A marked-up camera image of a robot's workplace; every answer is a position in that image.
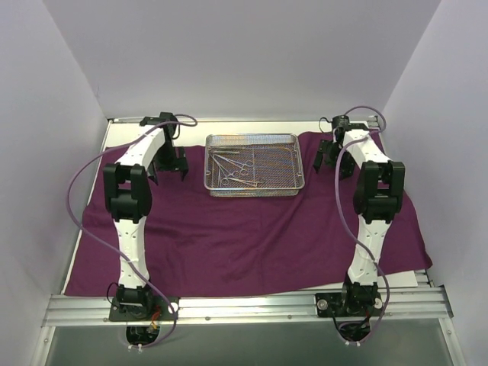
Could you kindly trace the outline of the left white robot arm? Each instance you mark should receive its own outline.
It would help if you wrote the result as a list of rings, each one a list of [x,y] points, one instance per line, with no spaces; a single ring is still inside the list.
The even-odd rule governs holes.
[[[175,114],[162,112],[144,117],[139,124],[141,140],[131,143],[114,163],[102,169],[104,202],[114,221],[120,258],[120,276],[114,300],[135,319],[146,319],[154,309],[154,293],[146,266],[145,225],[153,205],[150,183],[159,172],[177,172],[184,179],[189,171],[179,137]]]

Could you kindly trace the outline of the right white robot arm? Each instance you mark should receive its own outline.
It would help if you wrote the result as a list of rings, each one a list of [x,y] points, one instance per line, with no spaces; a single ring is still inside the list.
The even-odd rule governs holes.
[[[332,139],[321,140],[313,168],[321,165],[335,168],[335,199],[339,216],[344,217],[339,196],[339,181],[359,169],[352,203],[358,215],[358,234],[355,253],[350,264],[339,306],[347,314],[362,310],[366,301],[377,304],[377,279],[384,238],[393,218],[403,205],[406,168],[391,160],[373,139],[374,131],[365,123],[352,123],[346,114],[335,116],[330,122]]]

